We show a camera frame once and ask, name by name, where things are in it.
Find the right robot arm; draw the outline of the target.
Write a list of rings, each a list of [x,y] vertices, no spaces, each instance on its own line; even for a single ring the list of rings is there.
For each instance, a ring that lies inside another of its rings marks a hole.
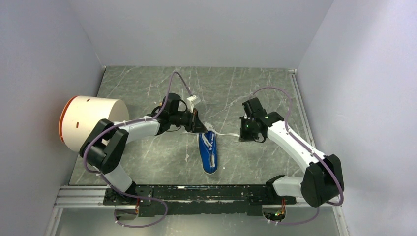
[[[295,160],[303,172],[303,177],[279,175],[268,180],[266,199],[276,204],[284,196],[304,198],[314,208],[318,208],[344,191],[344,181],[340,159],[326,155],[313,148],[302,139],[277,112],[267,113],[258,98],[242,104],[245,114],[240,117],[241,142],[258,142],[262,137],[281,147]]]

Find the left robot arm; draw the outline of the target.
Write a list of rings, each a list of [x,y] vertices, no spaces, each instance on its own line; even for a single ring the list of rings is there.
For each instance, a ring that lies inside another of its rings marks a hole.
[[[200,101],[196,95],[182,100],[178,94],[169,93],[160,106],[140,119],[122,122],[101,119],[81,145],[79,155],[115,187],[116,199],[128,205],[134,202],[137,193],[135,182],[120,164],[126,144],[161,135],[172,126],[183,127],[189,133],[206,133],[195,107]]]

